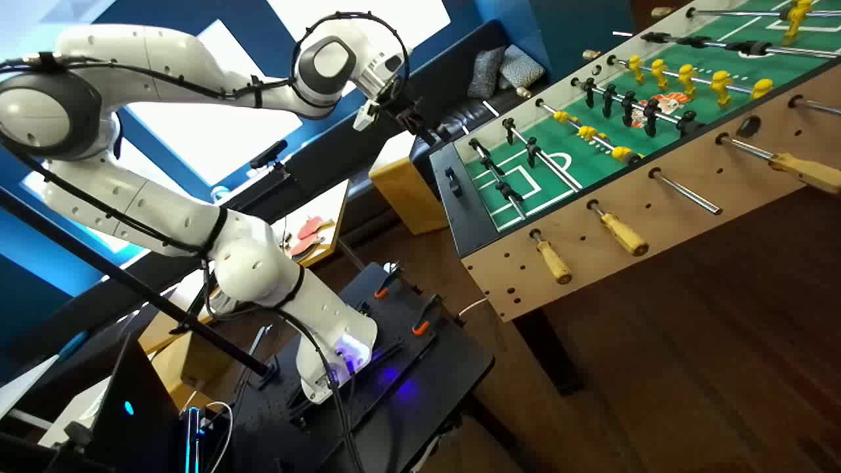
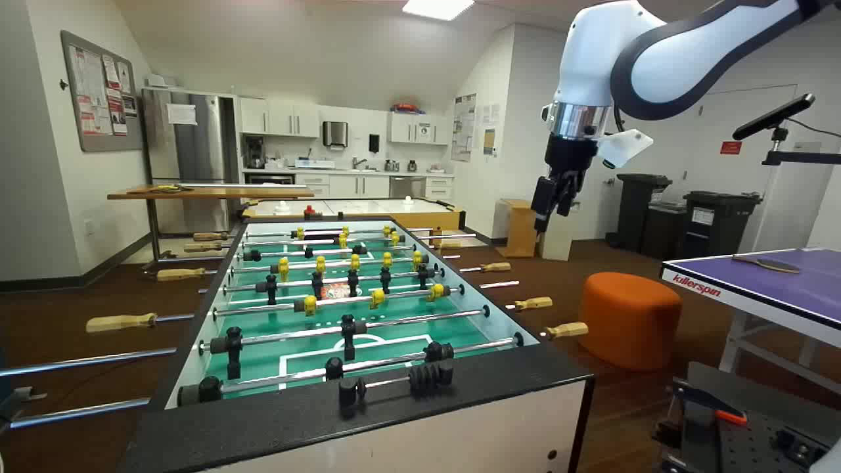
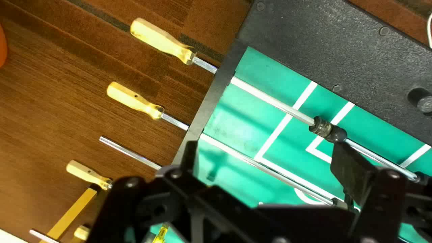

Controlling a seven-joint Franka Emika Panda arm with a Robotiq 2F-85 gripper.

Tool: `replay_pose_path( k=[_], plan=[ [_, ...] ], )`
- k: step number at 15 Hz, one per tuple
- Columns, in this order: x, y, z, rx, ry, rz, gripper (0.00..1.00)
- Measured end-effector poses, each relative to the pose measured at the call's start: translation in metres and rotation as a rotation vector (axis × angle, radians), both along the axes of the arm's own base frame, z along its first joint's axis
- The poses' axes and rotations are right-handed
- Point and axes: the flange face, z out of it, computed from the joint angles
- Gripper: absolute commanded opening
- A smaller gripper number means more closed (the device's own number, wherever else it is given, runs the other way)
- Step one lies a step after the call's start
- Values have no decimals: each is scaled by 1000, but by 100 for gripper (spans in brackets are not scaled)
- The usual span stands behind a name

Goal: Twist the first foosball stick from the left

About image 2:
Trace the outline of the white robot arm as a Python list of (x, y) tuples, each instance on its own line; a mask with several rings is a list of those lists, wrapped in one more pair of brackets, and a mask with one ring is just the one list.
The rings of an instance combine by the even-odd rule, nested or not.
[(838, 0), (717, 0), (707, 9), (664, 21), (639, 0), (607, 0), (572, 21), (561, 78), (543, 117), (549, 124), (532, 213), (544, 233), (569, 214), (594, 156), (624, 167), (654, 139), (639, 129), (606, 129), (607, 112), (664, 120), (689, 111), (741, 58), (815, 17)]

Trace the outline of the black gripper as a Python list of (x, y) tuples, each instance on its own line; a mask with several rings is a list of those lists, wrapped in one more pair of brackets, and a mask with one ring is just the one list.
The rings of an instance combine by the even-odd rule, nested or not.
[(532, 197), (537, 233), (547, 230), (555, 204), (561, 214), (572, 213), (574, 199), (581, 192), (581, 181), (594, 155), (598, 155), (598, 143), (593, 139), (565, 139), (561, 134), (552, 134), (547, 139), (544, 162), (549, 166), (552, 179), (547, 175), (537, 179), (537, 188)]

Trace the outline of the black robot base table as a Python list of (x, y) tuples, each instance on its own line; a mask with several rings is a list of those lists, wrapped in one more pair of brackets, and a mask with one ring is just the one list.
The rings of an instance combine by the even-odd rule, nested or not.
[(654, 430), (657, 473), (841, 473), (841, 411), (693, 361)]

